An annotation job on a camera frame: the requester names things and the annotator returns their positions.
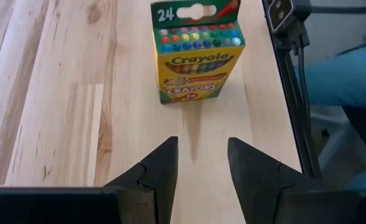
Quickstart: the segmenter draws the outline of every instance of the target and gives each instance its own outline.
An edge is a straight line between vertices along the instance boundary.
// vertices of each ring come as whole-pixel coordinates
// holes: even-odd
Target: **butcher block table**
[[[260,0],[218,98],[161,105],[151,0],[0,0],[0,185],[102,186],[179,137],[172,223],[244,223],[238,137],[301,171]]]

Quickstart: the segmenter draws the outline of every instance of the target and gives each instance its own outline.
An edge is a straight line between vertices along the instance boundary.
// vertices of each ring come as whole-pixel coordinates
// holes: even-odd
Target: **blue jeans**
[[[366,107],[366,47],[308,65],[305,72],[312,105]]]

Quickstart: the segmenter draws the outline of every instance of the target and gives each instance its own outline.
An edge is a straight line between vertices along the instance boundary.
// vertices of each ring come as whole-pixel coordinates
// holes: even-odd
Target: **crayon box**
[[[199,19],[179,10],[213,9]],[[217,97],[245,47],[240,0],[180,0],[151,4],[161,103]]]

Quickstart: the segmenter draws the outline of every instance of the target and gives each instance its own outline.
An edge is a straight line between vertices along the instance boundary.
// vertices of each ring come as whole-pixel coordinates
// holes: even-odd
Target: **colorful crayon tips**
[[[169,39],[169,37],[162,37],[162,38],[160,39],[160,41],[161,41],[162,43],[164,43],[164,44],[169,44],[170,39]]]
[[[168,30],[162,29],[162,30],[159,31],[159,34],[160,35],[168,35]]]
[[[189,50],[189,49],[193,48],[193,46],[192,46],[190,43],[184,43],[184,44],[183,44],[183,48],[184,48],[185,50]]]
[[[171,32],[172,34],[177,34],[177,33],[178,33],[178,29],[171,29],[171,30],[170,30],[170,32]]]
[[[191,31],[191,32],[197,32],[197,31],[198,31],[198,28],[196,28],[196,27],[191,27],[191,28],[190,28],[190,31]]]
[[[238,45],[240,45],[240,43],[241,43],[241,41],[240,41],[240,39],[238,37],[234,37],[232,39],[232,44],[238,46]]]
[[[210,42],[209,40],[204,40],[203,47],[206,47],[206,48],[212,47],[212,42]]]
[[[220,34],[221,34],[222,37],[228,37],[229,36],[229,32],[226,31],[226,30],[221,31]]]
[[[199,34],[197,34],[197,33],[193,33],[193,34],[191,34],[191,37],[192,37],[194,40],[199,40],[199,38],[200,38]]]
[[[231,39],[226,38],[226,39],[224,40],[224,45],[225,45],[225,46],[230,46],[231,44],[232,44]]]
[[[180,44],[173,44],[173,50],[174,51],[180,51],[181,50],[181,45]]]
[[[231,36],[237,37],[238,36],[238,32],[236,30],[232,30],[231,31]]]
[[[188,32],[188,28],[182,27],[180,28],[180,32],[182,32],[183,34]]]
[[[202,47],[202,44],[199,41],[195,41],[193,45],[194,45],[194,48],[196,48],[196,49],[200,49]]]
[[[221,41],[220,40],[213,40],[213,45],[215,46],[215,47],[220,47],[221,46]]]
[[[180,38],[179,38],[177,35],[173,35],[173,36],[172,36],[172,41],[173,41],[173,42],[178,42],[178,41],[179,41],[179,39],[180,39]]]
[[[168,44],[165,44],[165,45],[163,46],[162,50],[163,50],[163,52],[165,52],[165,53],[169,53],[169,52],[171,52],[171,51],[172,51],[172,47],[171,47],[170,45],[168,45]]]
[[[219,36],[219,33],[218,32],[211,32],[210,36],[213,37],[213,38],[216,38],[216,37]]]
[[[181,35],[181,39],[182,39],[183,41],[187,42],[187,41],[189,41],[189,40],[190,40],[190,37],[189,37],[189,35],[188,35],[188,34],[183,34],[183,35]]]
[[[210,35],[209,35],[208,32],[203,32],[202,37],[205,38],[205,39],[208,39],[208,38],[210,38]]]
[[[209,30],[216,30],[216,29],[217,29],[217,26],[215,26],[215,25],[209,26]]]

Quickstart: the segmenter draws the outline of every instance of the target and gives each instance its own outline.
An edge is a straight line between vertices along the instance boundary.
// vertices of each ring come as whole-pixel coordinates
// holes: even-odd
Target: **crayola logo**
[[[170,62],[166,62],[165,65],[175,73],[198,75],[219,69],[233,58],[233,55],[222,53],[190,58],[175,57]]]
[[[217,60],[228,60],[231,59],[232,57],[233,56],[230,56],[229,54],[218,53],[217,55],[199,56],[190,58],[175,57],[170,62],[174,65],[181,65],[186,63],[206,63]]]

